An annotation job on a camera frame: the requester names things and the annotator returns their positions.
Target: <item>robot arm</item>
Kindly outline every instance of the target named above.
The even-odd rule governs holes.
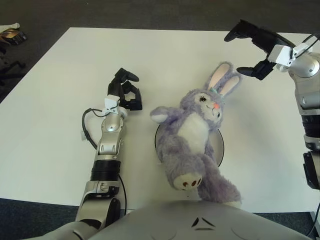
[[[279,34],[244,20],[224,40],[229,42],[235,38],[252,38],[252,43],[267,53],[266,59],[255,67],[239,67],[239,73],[263,80],[276,65],[293,79],[305,145],[311,150],[303,155],[303,167],[308,185],[320,190],[320,54],[312,52],[312,45],[302,42],[295,46]]]

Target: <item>bunny paw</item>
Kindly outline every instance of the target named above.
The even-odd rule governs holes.
[[[173,186],[177,190],[192,190],[197,188],[202,181],[202,176],[198,173],[187,173],[176,177]]]

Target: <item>table surface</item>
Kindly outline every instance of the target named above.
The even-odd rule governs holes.
[[[143,110],[129,112],[121,176],[128,208],[195,199],[173,190],[154,148],[149,112],[177,106],[221,61],[254,66],[265,53],[249,39],[223,41],[225,31],[70,28],[0,104],[0,198],[79,205],[95,150],[81,140],[81,116],[104,107],[121,67],[136,74]],[[298,44],[307,35],[284,33]],[[314,48],[320,51],[319,45]],[[319,192],[303,170],[304,130],[287,73],[245,77],[225,101],[220,170],[241,191],[249,212],[314,211]],[[88,116],[97,142],[101,119]],[[122,190],[118,195],[123,201]]]

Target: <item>plush toy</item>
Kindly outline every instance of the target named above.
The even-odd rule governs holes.
[[[182,98],[180,108],[159,106],[151,111],[151,119],[162,125],[157,131],[156,153],[173,188],[197,188],[205,201],[240,206],[240,192],[221,175],[209,140],[210,132],[221,125],[224,98],[240,82],[241,75],[223,62],[204,89],[191,90]]]

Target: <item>floor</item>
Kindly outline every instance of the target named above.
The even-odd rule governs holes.
[[[228,31],[245,19],[275,32],[313,33],[319,32],[319,8],[319,0],[1,0],[0,25],[18,22],[27,35],[6,54],[26,63],[27,72],[69,27]],[[0,102],[18,82],[6,81]],[[0,239],[43,235],[73,221],[76,211],[0,199]],[[306,212],[259,215],[303,234],[312,225]]]

